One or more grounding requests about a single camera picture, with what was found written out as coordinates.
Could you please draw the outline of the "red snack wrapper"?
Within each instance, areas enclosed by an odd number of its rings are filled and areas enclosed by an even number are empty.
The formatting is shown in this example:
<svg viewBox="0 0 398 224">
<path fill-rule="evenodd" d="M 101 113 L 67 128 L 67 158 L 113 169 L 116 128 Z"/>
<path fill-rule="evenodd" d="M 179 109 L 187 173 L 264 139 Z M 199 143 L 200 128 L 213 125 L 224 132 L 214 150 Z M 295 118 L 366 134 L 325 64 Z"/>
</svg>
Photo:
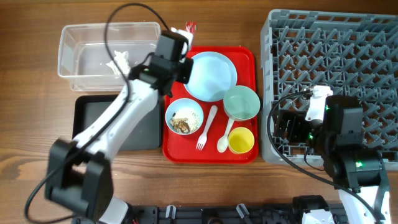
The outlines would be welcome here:
<svg viewBox="0 0 398 224">
<path fill-rule="evenodd" d="M 185 30 L 191 34 L 194 34 L 197 29 L 197 23 L 196 22 L 187 22 L 185 24 Z"/>
</svg>

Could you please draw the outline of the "yellow cup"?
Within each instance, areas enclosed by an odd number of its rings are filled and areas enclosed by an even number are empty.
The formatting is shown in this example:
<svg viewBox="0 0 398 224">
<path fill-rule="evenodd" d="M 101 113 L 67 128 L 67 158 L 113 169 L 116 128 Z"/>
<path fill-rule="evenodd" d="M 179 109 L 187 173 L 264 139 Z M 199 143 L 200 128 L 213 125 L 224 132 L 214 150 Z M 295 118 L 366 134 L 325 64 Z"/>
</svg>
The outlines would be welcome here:
<svg viewBox="0 0 398 224">
<path fill-rule="evenodd" d="M 228 136 L 228 149 L 234 154 L 249 152 L 254 143 L 253 133 L 245 127 L 234 128 Z"/>
</svg>

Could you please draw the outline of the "rice and food scraps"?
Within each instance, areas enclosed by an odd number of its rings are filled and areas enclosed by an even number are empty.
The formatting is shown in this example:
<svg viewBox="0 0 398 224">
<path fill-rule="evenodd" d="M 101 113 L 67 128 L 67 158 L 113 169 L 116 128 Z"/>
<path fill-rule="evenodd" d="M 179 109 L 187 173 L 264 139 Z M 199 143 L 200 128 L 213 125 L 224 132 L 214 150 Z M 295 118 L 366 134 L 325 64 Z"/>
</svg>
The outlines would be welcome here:
<svg viewBox="0 0 398 224">
<path fill-rule="evenodd" d="M 190 134 L 200 127 L 201 119 L 194 109 L 182 108 L 172 115 L 170 124 L 177 133 Z"/>
</svg>

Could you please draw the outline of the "white plastic fork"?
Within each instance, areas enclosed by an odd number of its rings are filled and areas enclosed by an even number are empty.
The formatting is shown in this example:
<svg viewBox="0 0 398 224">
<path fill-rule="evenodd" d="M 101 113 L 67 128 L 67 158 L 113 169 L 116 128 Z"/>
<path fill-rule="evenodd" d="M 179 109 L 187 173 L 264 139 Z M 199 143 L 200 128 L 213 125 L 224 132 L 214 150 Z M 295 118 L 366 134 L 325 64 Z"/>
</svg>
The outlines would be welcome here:
<svg viewBox="0 0 398 224">
<path fill-rule="evenodd" d="M 206 144 L 207 134 L 208 134 L 209 128 L 217 114 L 217 111 L 218 111 L 218 107 L 216 105 L 213 105 L 209 111 L 208 118 L 207 118 L 207 121 L 205 124 L 205 128 L 197 141 L 196 149 L 199 151 L 202 151 Z"/>
</svg>

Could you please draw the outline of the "white plastic spoon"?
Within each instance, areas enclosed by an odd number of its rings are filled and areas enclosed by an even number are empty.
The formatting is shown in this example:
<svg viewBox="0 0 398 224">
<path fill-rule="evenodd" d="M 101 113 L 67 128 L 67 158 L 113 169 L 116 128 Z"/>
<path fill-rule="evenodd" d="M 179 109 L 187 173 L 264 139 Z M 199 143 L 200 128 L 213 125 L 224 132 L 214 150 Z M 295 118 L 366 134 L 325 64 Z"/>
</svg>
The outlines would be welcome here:
<svg viewBox="0 0 398 224">
<path fill-rule="evenodd" d="M 217 150 L 220 153 L 224 153 L 226 151 L 227 147 L 228 147 L 228 134 L 231 131 L 233 123 L 234 123 L 234 120 L 230 118 L 228 120 L 224 135 L 221 138 L 219 138 L 219 140 L 218 140 Z"/>
</svg>

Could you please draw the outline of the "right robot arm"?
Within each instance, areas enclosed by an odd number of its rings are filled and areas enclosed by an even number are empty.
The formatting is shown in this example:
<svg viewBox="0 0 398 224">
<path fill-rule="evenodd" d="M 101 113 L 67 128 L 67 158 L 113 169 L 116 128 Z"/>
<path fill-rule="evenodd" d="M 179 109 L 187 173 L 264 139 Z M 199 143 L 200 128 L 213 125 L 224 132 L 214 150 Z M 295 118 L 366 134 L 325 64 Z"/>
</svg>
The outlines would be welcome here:
<svg viewBox="0 0 398 224">
<path fill-rule="evenodd" d="M 280 110 L 274 105 L 269 117 L 277 116 L 277 135 L 290 142 L 306 142 L 323 159 L 326 180 L 281 158 L 300 172 L 339 191 L 350 223 L 390 223 L 389 181 L 379 152 L 363 144 L 363 107 L 352 96 L 328 96 L 318 105 L 321 120 L 306 121 L 302 111 Z"/>
</svg>

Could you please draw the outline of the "light blue small bowl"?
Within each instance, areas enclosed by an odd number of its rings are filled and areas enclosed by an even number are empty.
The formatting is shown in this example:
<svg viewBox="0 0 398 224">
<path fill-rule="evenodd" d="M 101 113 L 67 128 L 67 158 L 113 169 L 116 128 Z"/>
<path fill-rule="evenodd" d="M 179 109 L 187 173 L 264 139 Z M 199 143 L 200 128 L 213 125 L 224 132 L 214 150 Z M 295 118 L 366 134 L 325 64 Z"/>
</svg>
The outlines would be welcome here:
<svg viewBox="0 0 398 224">
<path fill-rule="evenodd" d="M 173 130 L 173 128 L 172 128 L 172 126 L 170 124 L 170 119 L 171 119 L 172 115 L 177 110 L 182 109 L 182 108 L 192 108 L 192 109 L 194 109 L 196 111 L 196 113 L 198 114 L 199 118 L 201 119 L 201 125 L 202 125 L 203 120 L 204 120 L 203 109 L 195 100 L 192 100 L 192 99 L 189 99 L 189 98 L 181 98 L 181 99 L 175 100 L 166 109 L 165 121 L 166 121 L 166 125 L 168 126 L 168 128 L 172 132 L 174 132 L 176 134 L 179 134 L 179 133 L 177 133 L 176 131 Z"/>
</svg>

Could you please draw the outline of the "mint green bowl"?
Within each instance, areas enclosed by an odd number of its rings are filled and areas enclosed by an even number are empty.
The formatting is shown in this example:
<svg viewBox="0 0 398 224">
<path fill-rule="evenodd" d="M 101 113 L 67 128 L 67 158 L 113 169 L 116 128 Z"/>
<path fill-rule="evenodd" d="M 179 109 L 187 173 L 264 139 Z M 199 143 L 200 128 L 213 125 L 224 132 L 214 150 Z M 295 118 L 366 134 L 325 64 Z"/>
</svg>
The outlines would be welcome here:
<svg viewBox="0 0 398 224">
<path fill-rule="evenodd" d="M 254 90 L 237 85 L 230 88 L 223 97 L 223 108 L 227 116 L 235 121 L 245 121 L 257 116 L 261 102 Z"/>
</svg>

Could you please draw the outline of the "light blue plate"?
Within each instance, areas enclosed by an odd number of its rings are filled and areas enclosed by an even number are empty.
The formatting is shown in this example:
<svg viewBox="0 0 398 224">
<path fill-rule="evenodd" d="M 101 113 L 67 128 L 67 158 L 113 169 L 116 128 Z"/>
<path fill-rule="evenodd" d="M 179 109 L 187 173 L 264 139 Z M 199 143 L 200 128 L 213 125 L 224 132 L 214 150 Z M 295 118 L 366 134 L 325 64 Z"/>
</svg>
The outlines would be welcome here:
<svg viewBox="0 0 398 224">
<path fill-rule="evenodd" d="M 227 56 L 201 52 L 192 59 L 192 72 L 184 87 L 194 98 L 205 102 L 219 101 L 237 84 L 237 69 Z"/>
</svg>

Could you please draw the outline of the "white napkin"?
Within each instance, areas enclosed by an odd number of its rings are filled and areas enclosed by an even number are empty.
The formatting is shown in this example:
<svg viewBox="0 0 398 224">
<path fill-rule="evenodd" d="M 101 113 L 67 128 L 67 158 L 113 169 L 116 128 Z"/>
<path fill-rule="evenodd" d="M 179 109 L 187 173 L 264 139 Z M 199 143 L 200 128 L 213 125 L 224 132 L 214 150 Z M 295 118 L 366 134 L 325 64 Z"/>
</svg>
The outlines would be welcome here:
<svg viewBox="0 0 398 224">
<path fill-rule="evenodd" d="M 115 50 L 114 54 L 114 59 L 108 62 L 106 65 L 113 71 L 115 75 L 127 75 L 131 69 L 128 62 L 129 52 L 118 52 Z"/>
</svg>

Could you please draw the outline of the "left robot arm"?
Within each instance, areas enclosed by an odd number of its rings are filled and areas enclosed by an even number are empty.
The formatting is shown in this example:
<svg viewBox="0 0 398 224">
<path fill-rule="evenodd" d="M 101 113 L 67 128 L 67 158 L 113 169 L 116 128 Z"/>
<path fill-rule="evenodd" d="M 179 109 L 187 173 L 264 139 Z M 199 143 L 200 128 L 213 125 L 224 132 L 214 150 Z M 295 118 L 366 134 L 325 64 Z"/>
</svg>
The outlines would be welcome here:
<svg viewBox="0 0 398 224">
<path fill-rule="evenodd" d="M 114 196 L 111 163 L 140 122 L 175 82 L 188 83 L 193 60 L 150 53 L 124 78 L 124 87 L 103 114 L 75 138 L 50 148 L 45 198 L 100 223 L 134 223 L 130 204 Z"/>
</svg>

